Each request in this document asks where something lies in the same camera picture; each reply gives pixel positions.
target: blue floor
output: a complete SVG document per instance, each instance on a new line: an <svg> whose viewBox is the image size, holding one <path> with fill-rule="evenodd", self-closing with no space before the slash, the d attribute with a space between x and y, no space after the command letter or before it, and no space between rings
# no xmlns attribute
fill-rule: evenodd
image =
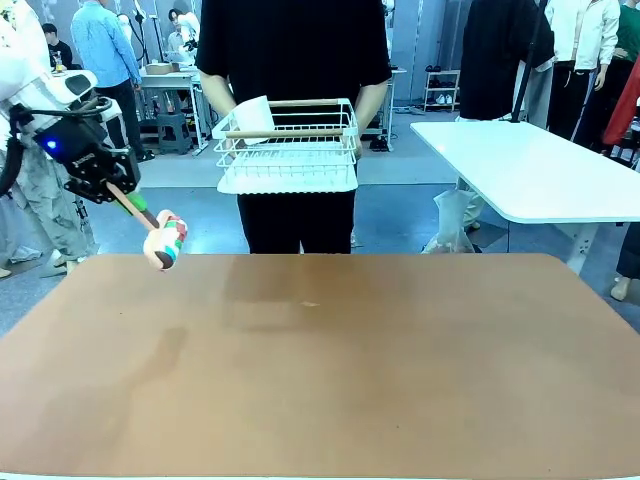
<svg viewBox="0 0 640 480"><path fill-rule="evenodd" d="M362 247L355 253L418 253L438 230L433 197L447 185L368 185L358 191L356 233ZM212 188L150 188L142 192L154 210L171 208L189 224L183 253L246 253L247 246L235 197ZM88 205L101 253L139 253L145 230L113 206ZM481 220L507 229L507 222L487 208ZM509 226L486 253L544 252L566 259L570 240L549 225ZM640 287L627 303L608 296L613 284L620 245L626 227L600 228L582 272L583 280L640 332ZM61 279L40 279L38 268L0 281L0 335L8 331Z"/></svg>

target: black pants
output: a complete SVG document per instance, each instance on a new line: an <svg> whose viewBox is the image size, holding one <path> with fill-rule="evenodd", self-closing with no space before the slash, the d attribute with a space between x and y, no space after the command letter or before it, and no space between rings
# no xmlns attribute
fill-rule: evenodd
<svg viewBox="0 0 640 480"><path fill-rule="evenodd" d="M127 132L129 145L136 153L136 157L141 159L145 155L142 140L140 140L140 124L138 123L138 114L136 113L136 98L133 93L133 86L129 80L122 82L115 87L96 88L98 95L104 95L118 102L120 110L122 110L122 119L124 120L124 128ZM127 146L122 137L122 126L118 117L107 122L107 130L111 141L116 148L124 148Z"/></svg>
<svg viewBox="0 0 640 480"><path fill-rule="evenodd" d="M589 70L573 70L572 62L556 63L547 126L551 133L571 140L589 89Z"/></svg>
<svg viewBox="0 0 640 480"><path fill-rule="evenodd" d="M640 223L629 225L616 270L623 277L640 279Z"/></svg>
<svg viewBox="0 0 640 480"><path fill-rule="evenodd" d="M351 253L355 190L238 195L251 253Z"/></svg>
<svg viewBox="0 0 640 480"><path fill-rule="evenodd" d="M631 75L633 65L633 62L628 60L614 59L611 62L604 86L597 92L594 90L589 96L573 139L575 143L597 153L605 150L602 136Z"/></svg>

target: black t-shirt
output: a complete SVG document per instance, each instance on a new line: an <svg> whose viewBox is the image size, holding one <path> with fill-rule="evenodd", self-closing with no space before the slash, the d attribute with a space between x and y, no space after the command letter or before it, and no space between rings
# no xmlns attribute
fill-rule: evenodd
<svg viewBox="0 0 640 480"><path fill-rule="evenodd" d="M69 45L67 45L63 41L58 41L58 44L55 47L53 45L49 45L49 60L51 61L52 68L56 66L56 61L53 58L55 52L60 52L62 64L67 67L67 69L70 69L71 64L73 63L73 54L71 53L71 47L69 47Z"/></svg>
<svg viewBox="0 0 640 480"><path fill-rule="evenodd" d="M381 0L206 0L196 59L236 102L348 98L391 77Z"/></svg>
<svg viewBox="0 0 640 480"><path fill-rule="evenodd" d="M534 0L473 1L462 45L462 118L495 120L511 113L518 64L527 59L538 11ZM533 66L553 55L553 32L543 16Z"/></svg>

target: blue shirt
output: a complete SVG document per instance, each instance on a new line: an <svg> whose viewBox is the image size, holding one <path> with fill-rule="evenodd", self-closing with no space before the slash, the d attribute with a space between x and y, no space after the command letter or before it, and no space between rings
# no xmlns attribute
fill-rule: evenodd
<svg viewBox="0 0 640 480"><path fill-rule="evenodd" d="M98 77L98 87L140 84L138 62L115 13L87 0L73 16L71 36L84 68Z"/></svg>

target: black hair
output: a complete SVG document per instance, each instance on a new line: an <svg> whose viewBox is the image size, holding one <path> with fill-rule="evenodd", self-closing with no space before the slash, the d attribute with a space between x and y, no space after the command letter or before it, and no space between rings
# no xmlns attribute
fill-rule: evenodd
<svg viewBox="0 0 640 480"><path fill-rule="evenodd" d="M171 20L173 22L173 14L176 14L176 17L179 17L180 15L184 15L184 13L182 13L182 10L178 10L177 8L172 8L171 10L169 10L169 20Z"/></svg>
<svg viewBox="0 0 640 480"><path fill-rule="evenodd" d="M53 23L45 23L44 25L42 25L42 31L44 33L55 33L56 35L58 35L58 29Z"/></svg>

